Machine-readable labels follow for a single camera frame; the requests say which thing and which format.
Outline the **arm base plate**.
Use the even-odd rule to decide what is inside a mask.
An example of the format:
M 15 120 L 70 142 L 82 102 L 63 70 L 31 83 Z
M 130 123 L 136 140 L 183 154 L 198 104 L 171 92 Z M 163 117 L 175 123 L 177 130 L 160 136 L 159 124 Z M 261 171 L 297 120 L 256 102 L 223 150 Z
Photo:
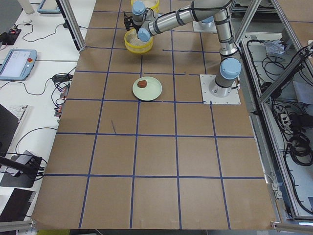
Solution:
M 202 102 L 204 104 L 240 105 L 238 88 L 235 81 L 228 88 L 216 84 L 214 74 L 200 74 Z
M 192 25 L 193 25 L 193 31 L 194 32 L 213 33 L 213 34 L 217 33 L 214 21 L 211 21 L 209 23 L 193 21 Z

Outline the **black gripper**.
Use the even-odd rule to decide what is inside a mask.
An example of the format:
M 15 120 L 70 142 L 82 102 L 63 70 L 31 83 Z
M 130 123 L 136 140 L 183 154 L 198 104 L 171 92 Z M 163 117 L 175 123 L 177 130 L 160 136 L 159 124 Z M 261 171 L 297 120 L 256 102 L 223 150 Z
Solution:
M 133 22 L 132 25 L 136 32 L 138 32 L 139 29 L 142 27 L 142 22 Z

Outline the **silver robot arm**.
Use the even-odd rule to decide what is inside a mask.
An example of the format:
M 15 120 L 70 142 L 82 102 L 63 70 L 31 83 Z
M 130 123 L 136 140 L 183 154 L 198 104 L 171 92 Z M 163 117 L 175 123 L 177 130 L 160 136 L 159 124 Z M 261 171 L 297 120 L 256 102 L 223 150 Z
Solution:
M 133 3 L 132 15 L 124 17 L 124 25 L 127 30 L 133 27 L 138 39 L 147 42 L 151 37 L 165 31 L 213 17 L 221 45 L 219 50 L 221 62 L 219 72 L 210 83 L 209 89 L 214 96 L 224 98 L 229 95 L 234 80 L 242 70 L 230 5 L 229 0 L 193 0 L 185 7 L 158 15 L 146 7 L 144 2 L 138 0 Z

